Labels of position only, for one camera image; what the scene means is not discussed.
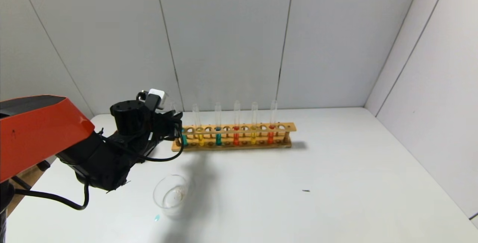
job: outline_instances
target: test tube rack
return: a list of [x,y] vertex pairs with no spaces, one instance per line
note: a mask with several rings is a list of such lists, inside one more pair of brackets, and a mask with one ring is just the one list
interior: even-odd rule
[[[183,135],[187,138],[187,145],[184,145],[183,151],[211,151],[211,150],[244,150],[244,149],[267,149],[267,148],[290,148],[292,147],[290,132],[297,131],[293,122],[277,122],[274,128],[270,124],[260,123],[254,126],[252,124],[241,124],[239,130],[235,130],[233,124],[222,125],[220,131],[216,131],[214,125],[202,125],[196,127],[193,125],[183,126]],[[255,143],[252,143],[251,134],[255,133]],[[272,143],[268,143],[268,134],[273,133]],[[216,135],[221,134],[221,144],[216,144]],[[239,134],[239,145],[234,145],[234,134]],[[199,143],[199,137],[203,136],[203,144]],[[179,152],[181,141],[176,139],[171,150]]]

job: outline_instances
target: glass test tube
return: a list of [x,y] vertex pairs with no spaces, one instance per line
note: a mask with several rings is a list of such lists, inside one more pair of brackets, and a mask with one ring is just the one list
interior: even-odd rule
[[[234,130],[239,130],[240,125],[240,103],[234,102]],[[234,145],[239,145],[239,133],[234,134]]]
[[[272,101],[270,104],[270,129],[275,129],[275,116],[277,113],[277,100]],[[272,144],[274,143],[274,132],[269,132],[267,143]]]
[[[251,129],[256,130],[257,129],[257,110],[258,110],[258,104],[257,102],[252,103],[252,121],[251,121]],[[251,144],[256,144],[256,133],[251,133]]]
[[[193,104],[194,124],[196,131],[203,131],[201,127],[201,119],[199,118],[199,107],[197,104]],[[199,145],[204,146],[204,135],[198,135]]]
[[[176,102],[171,101],[171,107],[169,108],[169,111],[173,111],[173,115],[178,114],[178,110],[176,110]],[[184,146],[187,146],[187,135],[184,135],[184,128],[181,129],[181,136],[183,137],[183,143]]]
[[[215,103],[214,111],[215,111],[215,130],[221,131],[221,103],[220,102]],[[215,144],[218,146],[222,144],[221,134],[215,135]]]

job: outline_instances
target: yellow test tube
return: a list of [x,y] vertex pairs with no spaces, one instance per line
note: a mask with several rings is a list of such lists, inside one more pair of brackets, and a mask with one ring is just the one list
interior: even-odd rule
[[[196,131],[203,131],[201,127],[201,119],[199,118],[199,107],[197,104],[193,104],[194,123]],[[198,134],[199,146],[204,146],[204,135]]]
[[[257,130],[257,110],[258,110],[258,104],[257,102],[252,103],[252,121],[251,121],[251,129],[252,130]],[[251,133],[251,144],[256,144],[256,133]]]

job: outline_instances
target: plastic cup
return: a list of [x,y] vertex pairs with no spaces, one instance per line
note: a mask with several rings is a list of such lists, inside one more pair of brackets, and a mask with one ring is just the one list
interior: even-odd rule
[[161,208],[164,215],[178,219],[184,208],[184,200],[189,192],[189,183],[180,175],[163,178],[154,188],[154,203]]

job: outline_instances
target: blue liquid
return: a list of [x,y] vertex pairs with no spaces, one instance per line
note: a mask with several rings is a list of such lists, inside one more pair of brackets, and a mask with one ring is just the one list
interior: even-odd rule
[[184,142],[184,146],[187,146],[187,136],[186,135],[183,135],[183,142]]
[[[221,128],[220,127],[216,127],[215,128],[216,131],[221,131]],[[215,135],[215,144],[220,146],[222,145],[222,142],[221,142],[221,134],[216,134]]]

